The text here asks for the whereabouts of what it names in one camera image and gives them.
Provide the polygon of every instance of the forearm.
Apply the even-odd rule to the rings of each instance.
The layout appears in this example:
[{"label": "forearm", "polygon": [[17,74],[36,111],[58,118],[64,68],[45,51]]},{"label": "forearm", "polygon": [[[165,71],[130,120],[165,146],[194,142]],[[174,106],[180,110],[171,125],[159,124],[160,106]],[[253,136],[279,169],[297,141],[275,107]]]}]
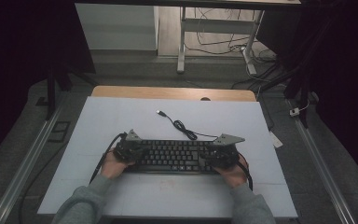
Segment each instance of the forearm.
[{"label": "forearm", "polygon": [[255,195],[246,184],[231,191],[234,200],[233,223],[275,223],[275,219],[262,195]]},{"label": "forearm", "polygon": [[112,180],[97,175],[88,187],[79,187],[60,207],[52,223],[96,223],[105,204],[104,195]]}]

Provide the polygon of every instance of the black keyboard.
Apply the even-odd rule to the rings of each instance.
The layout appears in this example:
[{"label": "black keyboard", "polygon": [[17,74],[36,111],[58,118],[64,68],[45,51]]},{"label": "black keyboard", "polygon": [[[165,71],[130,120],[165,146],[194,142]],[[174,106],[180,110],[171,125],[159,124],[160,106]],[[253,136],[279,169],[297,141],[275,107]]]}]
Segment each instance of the black keyboard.
[{"label": "black keyboard", "polygon": [[144,140],[146,151],[142,158],[129,166],[128,173],[153,174],[208,174],[218,173],[200,157],[200,154],[213,155],[206,146],[212,141]]}]

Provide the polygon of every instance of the wall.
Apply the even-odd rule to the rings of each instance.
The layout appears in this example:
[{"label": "wall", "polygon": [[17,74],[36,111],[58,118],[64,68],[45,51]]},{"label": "wall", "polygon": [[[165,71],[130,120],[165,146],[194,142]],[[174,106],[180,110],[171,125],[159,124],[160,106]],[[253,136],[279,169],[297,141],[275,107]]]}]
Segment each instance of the wall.
[{"label": "wall", "polygon": [[76,9],[89,49],[158,47],[158,7],[76,4]]}]

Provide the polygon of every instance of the keyboard cable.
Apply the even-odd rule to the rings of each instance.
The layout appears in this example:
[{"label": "keyboard cable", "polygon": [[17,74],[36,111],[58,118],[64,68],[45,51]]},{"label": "keyboard cable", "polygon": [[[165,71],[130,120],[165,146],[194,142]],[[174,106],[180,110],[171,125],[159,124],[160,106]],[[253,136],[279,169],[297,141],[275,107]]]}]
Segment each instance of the keyboard cable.
[{"label": "keyboard cable", "polygon": [[177,130],[179,130],[180,132],[184,133],[188,139],[190,140],[197,140],[197,134],[198,135],[202,135],[202,136],[206,136],[206,137],[214,137],[214,138],[217,138],[217,136],[214,136],[214,135],[208,135],[208,134],[203,134],[203,133],[195,133],[193,131],[190,131],[189,129],[186,129],[186,126],[185,124],[180,121],[180,120],[175,120],[175,121],[172,121],[172,119],[170,117],[168,117],[168,115],[166,115],[164,112],[158,110],[157,113],[164,117],[164,118],[168,118],[171,123],[173,124],[173,127],[175,127]]}]

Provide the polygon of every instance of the person's left hand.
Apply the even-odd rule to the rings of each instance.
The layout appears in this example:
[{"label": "person's left hand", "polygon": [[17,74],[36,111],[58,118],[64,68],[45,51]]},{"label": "person's left hand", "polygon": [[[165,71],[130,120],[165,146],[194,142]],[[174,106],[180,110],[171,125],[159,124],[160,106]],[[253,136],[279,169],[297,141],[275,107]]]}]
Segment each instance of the person's left hand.
[{"label": "person's left hand", "polygon": [[123,170],[127,168],[129,165],[135,164],[135,162],[125,163],[122,161],[118,161],[113,155],[114,148],[110,149],[106,153],[105,160],[103,161],[103,167],[101,169],[101,175],[114,179],[123,173]]}]

